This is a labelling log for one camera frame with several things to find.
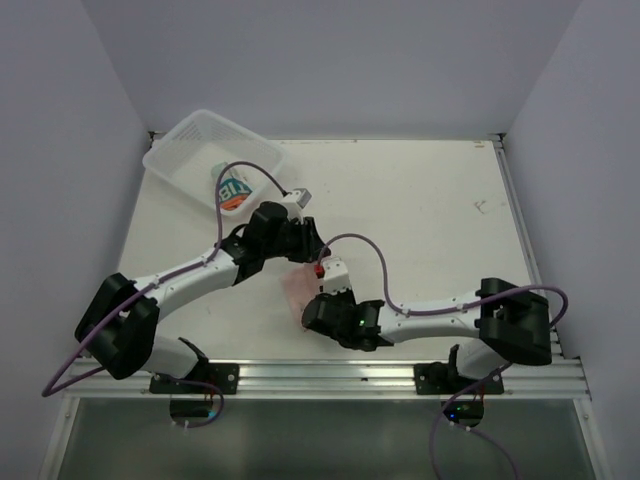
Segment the metal frame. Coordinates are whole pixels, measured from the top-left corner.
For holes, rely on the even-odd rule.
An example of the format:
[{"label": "metal frame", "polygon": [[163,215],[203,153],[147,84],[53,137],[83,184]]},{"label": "metal frame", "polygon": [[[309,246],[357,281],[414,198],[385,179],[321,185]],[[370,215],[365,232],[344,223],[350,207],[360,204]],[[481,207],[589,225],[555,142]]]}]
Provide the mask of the metal frame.
[{"label": "metal frame", "polygon": [[[496,159],[506,189],[529,277],[540,282],[529,235],[524,223],[501,140],[492,138]],[[584,442],[598,480],[612,478],[604,444],[591,410],[590,395],[580,360],[562,357],[557,333],[552,333],[553,363],[546,367],[513,366],[504,372],[505,394],[492,400],[567,399],[573,400]],[[446,400],[447,396],[418,396],[413,381],[413,365],[443,359],[411,361],[256,361],[212,360],[240,365],[238,393],[242,399],[366,399],[366,400]],[[77,360],[72,375],[97,365],[93,360]],[[106,372],[67,389],[56,421],[40,479],[57,477],[73,429],[80,399],[83,398],[168,398],[148,393],[151,375],[136,373],[114,380]]]}]

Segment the gray wall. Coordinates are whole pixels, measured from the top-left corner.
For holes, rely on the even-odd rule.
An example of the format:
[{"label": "gray wall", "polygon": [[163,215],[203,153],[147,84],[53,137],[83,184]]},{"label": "gray wall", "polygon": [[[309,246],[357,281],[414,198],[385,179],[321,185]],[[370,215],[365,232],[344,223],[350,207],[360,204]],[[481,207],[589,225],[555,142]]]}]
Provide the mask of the gray wall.
[{"label": "gray wall", "polygon": [[545,280],[571,309],[560,333],[584,362],[618,478],[640,473],[640,3],[584,0],[507,136]]},{"label": "gray wall", "polygon": [[35,478],[40,390],[116,267],[146,143],[78,0],[0,5],[0,478]]},{"label": "gray wall", "polygon": [[579,0],[84,3],[150,128],[420,138],[506,131]]}]

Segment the metal bracket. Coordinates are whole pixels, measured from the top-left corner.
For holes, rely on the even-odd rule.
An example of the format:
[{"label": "metal bracket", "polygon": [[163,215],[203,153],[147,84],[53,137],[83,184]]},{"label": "metal bracket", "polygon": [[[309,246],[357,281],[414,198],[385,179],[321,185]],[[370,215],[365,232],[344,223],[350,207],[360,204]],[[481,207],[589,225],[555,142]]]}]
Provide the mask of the metal bracket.
[{"label": "metal bracket", "polygon": [[[416,394],[455,395],[463,388],[475,382],[475,380],[467,380],[461,377],[458,377],[453,382],[430,381],[429,369],[433,368],[434,366],[442,368],[444,365],[440,362],[433,362],[417,363],[413,366],[413,381],[416,384]],[[504,385],[502,383],[502,377],[498,377],[497,381],[495,379],[492,379],[484,384],[485,395],[502,395],[503,393]]]},{"label": "metal bracket", "polygon": [[[225,395],[235,395],[238,391],[240,378],[240,365],[237,363],[209,363],[207,365],[207,378],[218,387]],[[169,395],[191,395],[205,393],[200,387],[175,383],[166,378],[153,377],[149,384],[149,392]]]}]

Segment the cable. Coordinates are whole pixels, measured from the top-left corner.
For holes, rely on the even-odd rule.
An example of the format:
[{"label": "cable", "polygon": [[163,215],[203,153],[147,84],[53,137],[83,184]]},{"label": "cable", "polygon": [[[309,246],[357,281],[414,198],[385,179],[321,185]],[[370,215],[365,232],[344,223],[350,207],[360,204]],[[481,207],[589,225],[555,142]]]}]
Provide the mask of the cable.
[{"label": "cable", "polygon": [[[238,162],[232,162],[229,163],[228,165],[226,165],[221,171],[220,171],[220,175],[218,176],[218,179],[216,180],[216,186],[215,186],[215,205],[216,205],[216,222],[218,224],[218,238],[216,241],[216,244],[213,248],[213,251],[211,252],[211,255],[209,255],[209,257],[207,257],[207,262],[210,262],[211,260],[213,260],[215,258],[215,256],[218,254],[218,252],[220,251],[221,245],[222,245],[222,209],[220,208],[220,185],[222,182],[222,177],[224,176],[224,174],[230,170],[233,167],[239,166],[239,165],[245,165],[248,167],[252,167],[255,168],[256,170],[260,171],[261,173],[263,173],[269,180],[271,180],[271,182],[276,186],[276,188],[278,188],[278,190],[280,190],[280,193],[282,194],[282,196],[287,195],[287,191],[282,188],[282,185],[280,185],[280,183],[278,183],[278,181],[273,177],[273,175],[271,175],[269,172],[267,172],[264,168],[262,168],[259,165],[256,165],[254,163],[251,162],[246,162],[244,160],[240,160]],[[89,372],[86,372],[82,375],[79,375],[77,377],[73,377],[71,380],[68,380],[60,385],[56,385],[56,383],[58,383],[58,381],[62,378],[62,376],[66,373],[66,371],[69,369],[69,367],[71,367],[71,364],[73,364],[73,362],[75,361],[76,358],[78,358],[79,356],[81,356],[82,352],[87,348],[87,346],[93,341],[93,339],[111,322],[113,321],[114,318],[116,318],[121,312],[127,310],[127,308],[129,308],[131,305],[133,305],[140,297],[142,297],[143,295],[146,295],[147,293],[149,293],[151,290],[153,290],[154,288],[159,287],[160,285],[162,285],[163,283],[178,277],[180,275],[183,275],[185,273],[191,272],[193,270],[196,270],[197,268],[202,267],[202,262],[201,261],[197,261],[194,262],[192,264],[186,265],[182,268],[179,268],[177,270],[174,270],[172,272],[169,272],[165,275],[163,275],[162,277],[160,277],[156,283],[150,283],[149,285],[145,286],[144,288],[142,288],[141,290],[137,291],[135,294],[133,294],[131,297],[127,298],[124,302],[122,302],[120,305],[118,305],[116,308],[114,308],[111,312],[109,312],[107,314],[106,317],[104,317],[102,320],[100,320],[100,322],[98,322],[98,324],[93,327],[93,329],[87,334],[86,337],[84,337],[82,339],[82,341],[80,342],[80,344],[78,345],[78,347],[76,348],[76,351],[70,355],[62,364],[62,366],[53,374],[53,376],[51,377],[51,379],[47,382],[47,384],[45,385],[45,387],[42,389],[41,395],[43,397],[50,397],[51,395],[54,395],[56,393],[58,393],[61,390],[64,390],[65,388],[81,381],[84,380],[85,378],[90,377],[91,375],[95,375],[98,372],[101,372],[104,370],[104,367],[100,367],[100,368],[95,368],[93,370],[90,370]]]},{"label": "cable", "polygon": [[170,375],[167,375],[167,378],[169,380],[171,380],[172,382],[180,383],[182,385],[190,385],[192,387],[207,388],[207,389],[213,391],[213,393],[215,393],[216,395],[218,395],[218,397],[220,397],[220,406],[218,407],[218,410],[216,410],[214,415],[210,414],[209,418],[207,418],[206,420],[204,420],[202,422],[189,423],[188,420],[185,420],[185,422],[182,423],[181,426],[183,426],[185,428],[206,427],[207,425],[210,425],[211,423],[215,422],[220,417],[220,414],[222,413],[222,409],[224,408],[224,395],[222,394],[222,390],[220,390],[218,387],[216,387],[212,383],[196,382],[194,380],[183,380],[181,378],[175,378],[175,377],[172,377]]},{"label": "cable", "polygon": [[[551,286],[551,285],[537,285],[537,284],[534,284],[534,285],[527,285],[527,286],[524,286],[524,287],[511,288],[509,290],[505,290],[504,292],[500,292],[500,293],[498,293],[496,295],[491,295],[490,297],[485,297],[485,298],[482,298],[480,300],[476,300],[474,302],[463,304],[462,306],[452,306],[452,307],[439,308],[439,309],[434,309],[434,310],[409,310],[409,311],[405,311],[402,308],[398,307],[395,303],[393,303],[393,300],[391,300],[391,295],[389,293],[389,271],[387,269],[387,261],[384,258],[384,254],[382,253],[382,250],[380,250],[380,247],[378,247],[378,245],[376,245],[373,242],[373,240],[365,237],[364,235],[360,235],[359,233],[342,233],[340,235],[336,235],[335,237],[330,239],[325,244],[325,246],[322,248],[322,250],[320,250],[320,254],[318,255],[318,264],[320,264],[322,258],[324,258],[324,254],[325,254],[327,248],[329,247],[329,245],[331,245],[332,243],[334,243],[334,242],[336,242],[338,240],[341,240],[343,238],[355,238],[355,239],[358,239],[358,240],[362,240],[363,242],[365,242],[369,246],[371,246],[371,248],[373,248],[375,250],[375,252],[378,254],[378,258],[380,259],[380,265],[382,267],[382,288],[383,288],[383,292],[384,292],[384,298],[385,298],[385,301],[386,301],[387,305],[389,305],[389,307],[393,311],[395,311],[396,313],[402,313],[404,315],[418,316],[418,317],[429,317],[429,316],[436,316],[436,315],[446,315],[446,314],[449,314],[449,313],[458,312],[460,310],[468,310],[468,309],[476,308],[476,307],[479,307],[481,305],[485,305],[487,303],[492,303],[492,302],[495,302],[497,300],[501,300],[503,298],[511,297],[513,295],[518,295],[520,293],[529,292],[531,290],[546,290],[546,291],[550,291],[550,292],[554,292],[554,293],[558,294],[560,296],[560,298],[562,299],[562,307],[560,308],[560,311],[553,318],[553,320],[549,323],[549,328],[553,328],[562,319],[562,317],[564,317],[565,313],[567,312],[567,309],[569,308],[569,298],[567,297],[567,294],[563,290],[561,290],[558,287]],[[463,390],[461,390],[458,393],[456,393],[455,395],[453,395],[443,405],[440,413],[438,414],[438,416],[434,420],[433,424],[431,425],[431,430],[430,430],[430,433],[429,433],[429,457],[430,457],[430,460],[431,460],[431,466],[433,467],[433,471],[435,472],[436,477],[438,478],[438,480],[442,480],[442,473],[441,473],[440,468],[438,467],[437,462],[436,462],[436,456],[435,456],[435,434],[436,434],[436,430],[437,430],[438,424],[439,424],[439,422],[441,421],[441,419],[443,417],[442,414],[447,410],[447,408],[449,408],[449,406],[457,398],[461,397],[462,395],[464,395],[466,393],[475,391],[480,387],[483,387],[494,376],[500,375],[502,372],[504,372],[511,365],[512,365],[512,363],[508,363],[508,364],[498,368],[497,370],[493,371],[492,373],[487,375],[485,378],[483,378],[481,380],[478,380],[477,382],[469,385],[468,387],[464,388]],[[463,430],[466,430],[465,427],[462,427],[460,425],[457,425],[457,426],[459,426]],[[519,471],[515,461],[513,460],[511,455],[507,452],[507,450],[502,445],[500,445],[496,440],[491,438],[486,433],[475,431],[475,430],[471,430],[471,432],[474,433],[475,435],[485,439],[489,443],[493,444],[498,450],[500,450],[504,454],[504,456],[507,458],[507,460],[509,461],[509,464],[511,465],[511,468],[513,469],[513,473],[515,475],[516,480],[521,480],[522,479],[522,475],[520,474],[520,471]]]}]

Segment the tabletop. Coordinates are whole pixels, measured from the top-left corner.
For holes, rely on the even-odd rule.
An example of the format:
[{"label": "tabletop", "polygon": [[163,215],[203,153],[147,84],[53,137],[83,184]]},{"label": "tabletop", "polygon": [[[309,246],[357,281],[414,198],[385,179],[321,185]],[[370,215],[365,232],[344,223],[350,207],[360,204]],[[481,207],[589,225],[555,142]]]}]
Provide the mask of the tabletop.
[{"label": "tabletop", "polygon": [[[279,180],[304,187],[323,240],[366,235],[384,252],[391,296],[428,301],[477,289],[480,279],[530,278],[493,144],[488,141],[282,140],[291,155]],[[277,199],[267,190],[264,199]],[[247,217],[225,219],[225,234]],[[213,212],[146,172],[119,269],[129,278],[160,272],[213,246]],[[332,245],[348,264],[358,301],[382,298],[375,252],[346,239]],[[357,352],[305,331],[280,279],[298,265],[269,260],[261,273],[207,294],[158,327],[185,337],[209,358],[241,360],[422,360],[446,358],[465,339],[412,340]]]}]

